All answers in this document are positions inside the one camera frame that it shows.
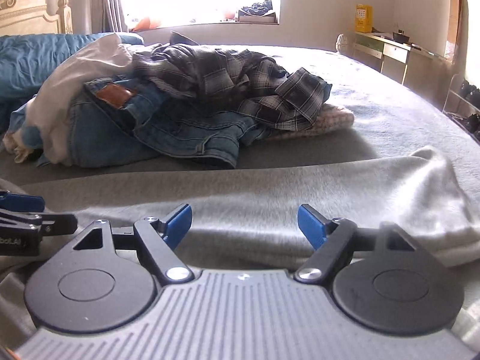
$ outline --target metal screw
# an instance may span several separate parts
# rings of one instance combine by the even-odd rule
[[[249,274],[240,274],[240,275],[237,276],[237,278],[239,278],[239,280],[245,281],[245,280],[250,279],[250,275]]]
[[[176,266],[174,268],[170,268],[165,275],[170,279],[170,280],[183,280],[188,278],[190,276],[190,271],[187,268],[184,268],[182,266]]]
[[[299,273],[298,277],[302,280],[315,281],[322,276],[322,272],[317,268],[303,268]]]

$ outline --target shoe rack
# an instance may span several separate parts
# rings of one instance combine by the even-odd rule
[[[480,108],[476,107],[474,104],[460,95],[464,80],[465,77],[462,74],[455,74],[453,76],[447,98],[445,100],[445,105],[443,106],[443,113],[480,145],[480,140],[470,133],[462,123],[462,121],[467,119],[472,114],[480,115]]]

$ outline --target desk drawer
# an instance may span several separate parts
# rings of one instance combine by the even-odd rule
[[[377,50],[381,53],[383,52],[384,42],[382,42],[381,40],[372,39],[372,38],[369,38],[368,36],[357,34],[355,43],[361,44],[362,46],[368,47],[369,49],[372,49],[372,50]]]
[[[403,64],[406,64],[407,58],[409,56],[409,51],[402,49],[401,47],[396,47],[392,44],[385,43],[385,46],[383,48],[383,54],[389,56],[390,58],[396,59]]]
[[[381,59],[383,55],[381,51],[371,49],[358,43],[355,43],[353,47],[355,48],[355,50],[361,51],[362,53],[368,54],[369,56],[374,56],[378,59]]]

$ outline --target round disc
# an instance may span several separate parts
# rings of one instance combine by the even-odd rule
[[[55,256],[25,288],[25,304],[37,325],[64,333],[98,333],[140,315],[157,293],[140,265],[102,250]]]
[[[414,252],[372,256],[335,277],[333,296],[352,319],[390,335],[424,335],[449,327],[463,289],[433,258]]]

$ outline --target yellow box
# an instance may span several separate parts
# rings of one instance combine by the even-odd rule
[[[355,14],[355,31],[369,33],[373,24],[374,9],[370,5],[357,5]]]

